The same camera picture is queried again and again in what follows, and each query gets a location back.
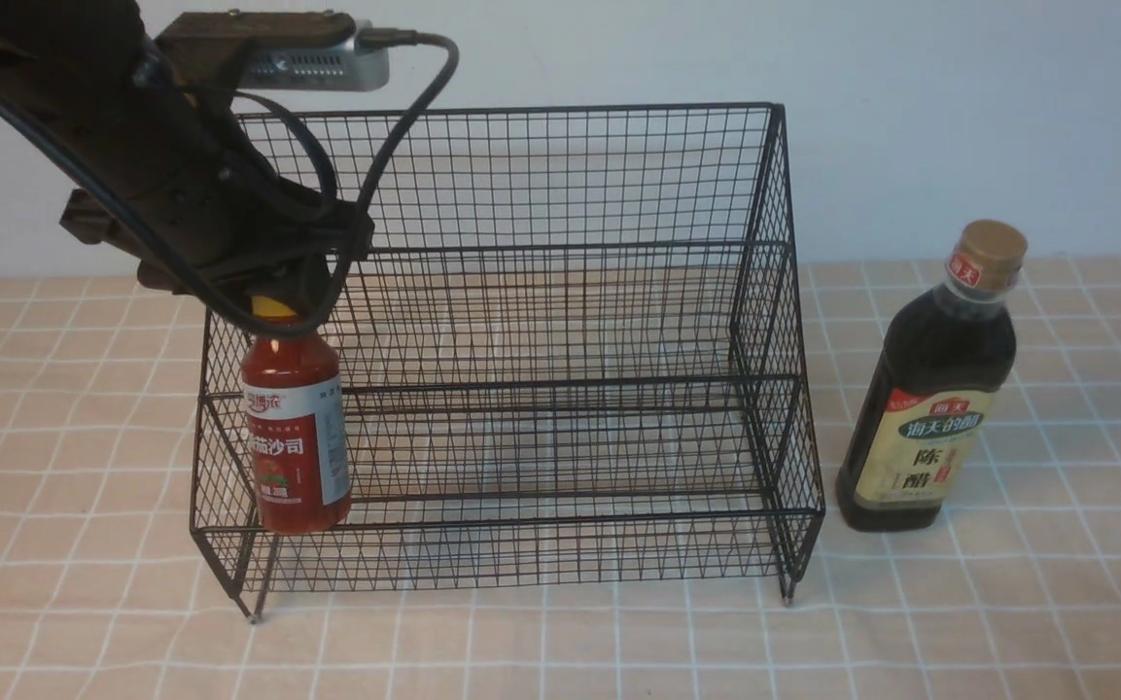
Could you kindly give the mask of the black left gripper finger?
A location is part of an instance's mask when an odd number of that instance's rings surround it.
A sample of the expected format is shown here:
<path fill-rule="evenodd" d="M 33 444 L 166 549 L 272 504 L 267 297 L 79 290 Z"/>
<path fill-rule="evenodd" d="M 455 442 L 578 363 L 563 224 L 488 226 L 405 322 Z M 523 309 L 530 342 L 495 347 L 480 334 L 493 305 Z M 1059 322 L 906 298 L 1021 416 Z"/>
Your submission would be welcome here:
<path fill-rule="evenodd" d="M 332 302 L 328 257 L 302 256 L 259 269 L 259 319 L 284 325 L 319 326 Z"/>

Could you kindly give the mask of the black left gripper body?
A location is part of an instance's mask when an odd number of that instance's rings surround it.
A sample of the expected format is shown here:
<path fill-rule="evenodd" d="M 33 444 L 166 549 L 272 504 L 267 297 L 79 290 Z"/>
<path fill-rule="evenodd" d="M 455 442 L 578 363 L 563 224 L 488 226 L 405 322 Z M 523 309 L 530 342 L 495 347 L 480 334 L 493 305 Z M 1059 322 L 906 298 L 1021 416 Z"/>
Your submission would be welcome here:
<path fill-rule="evenodd" d="M 0 105 L 96 181 L 68 199 L 80 242 L 139 261 L 143 287 L 194 296 L 187 269 L 223 296 L 258 296 L 259 269 L 368 245 L 368 217 L 333 178 L 277 173 L 231 110 L 257 89 L 189 85 L 135 1 L 0 1 Z"/>

